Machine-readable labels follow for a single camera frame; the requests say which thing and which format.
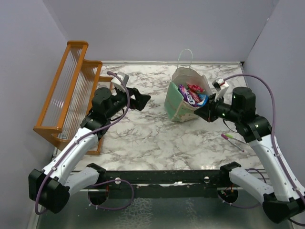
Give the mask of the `red snack packet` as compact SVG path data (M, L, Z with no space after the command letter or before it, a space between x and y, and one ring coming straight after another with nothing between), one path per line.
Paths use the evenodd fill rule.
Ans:
M202 87L200 87L199 85L187 83L187 87L189 90L193 91L194 93L197 93L197 94L204 93L204 89Z

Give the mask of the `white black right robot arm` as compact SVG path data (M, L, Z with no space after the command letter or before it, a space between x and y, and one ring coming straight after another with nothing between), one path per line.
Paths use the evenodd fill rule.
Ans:
M218 118L235 124L237 132L260 159L271 184L268 185L248 173L240 164L231 162L221 166L220 183L229 187L236 184L262 205L273 223L280 223L305 210L305 188L297 181L285 158L281 156L276 138L271 135L268 120L255 113L256 96L247 87L233 89L232 103L208 97L207 103L194 114L207 122Z

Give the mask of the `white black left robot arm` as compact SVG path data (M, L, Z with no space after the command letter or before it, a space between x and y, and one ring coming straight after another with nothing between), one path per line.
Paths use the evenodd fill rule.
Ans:
M141 111L151 99L136 88L115 91L116 95L112 95L108 88L97 89L91 100L92 107L72 140L42 170L34 169L29 174L29 197L35 202L36 214L42 214L38 206L59 213L70 196L81 189L101 188L105 184L105 176L97 166L89 166L74 175L71 172L108 129L122 119L121 116L113 119L115 114L121 110L126 113L129 109Z

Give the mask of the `green illustrated paper bag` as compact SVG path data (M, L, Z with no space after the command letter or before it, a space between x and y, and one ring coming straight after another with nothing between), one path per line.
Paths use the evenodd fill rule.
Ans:
M178 90L178 86L182 84L187 87L187 83L199 85L204 89L205 95L209 96L212 94L212 90L208 84L205 75L200 75L196 70L191 68L193 62L193 53L190 49L187 51L191 54L191 59L187 67L176 65L176 70L172 75L171 82L168 86L164 108L167 112L168 118L172 122L186 122L192 119L196 119L197 116L194 111L199 107L193 107L189 105Z

